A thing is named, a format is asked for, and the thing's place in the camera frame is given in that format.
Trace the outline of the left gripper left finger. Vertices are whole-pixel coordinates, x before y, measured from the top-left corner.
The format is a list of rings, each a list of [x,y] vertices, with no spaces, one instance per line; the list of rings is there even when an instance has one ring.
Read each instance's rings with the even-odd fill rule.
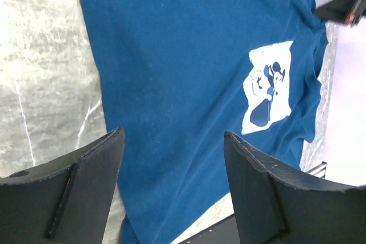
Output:
[[[1,178],[1,243],[101,243],[125,147],[118,127]]]

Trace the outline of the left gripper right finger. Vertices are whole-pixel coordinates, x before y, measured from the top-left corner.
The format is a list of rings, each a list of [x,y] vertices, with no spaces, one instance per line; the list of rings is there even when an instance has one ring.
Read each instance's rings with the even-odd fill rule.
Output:
[[[224,158],[241,243],[364,243],[365,187],[318,178],[233,132]]]

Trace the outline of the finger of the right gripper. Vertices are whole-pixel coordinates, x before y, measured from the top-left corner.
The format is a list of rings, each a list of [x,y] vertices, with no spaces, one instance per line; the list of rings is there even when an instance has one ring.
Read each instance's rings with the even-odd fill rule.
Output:
[[[314,9],[313,14],[325,21],[354,26],[365,16],[365,0],[331,0]]]

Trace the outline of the blue printed t-shirt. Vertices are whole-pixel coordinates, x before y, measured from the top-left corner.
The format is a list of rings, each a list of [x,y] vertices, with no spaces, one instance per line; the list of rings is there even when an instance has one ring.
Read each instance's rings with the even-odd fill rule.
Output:
[[[224,133],[299,168],[327,46],[315,0],[80,0],[108,130],[126,134],[122,243],[171,243],[229,192]]]

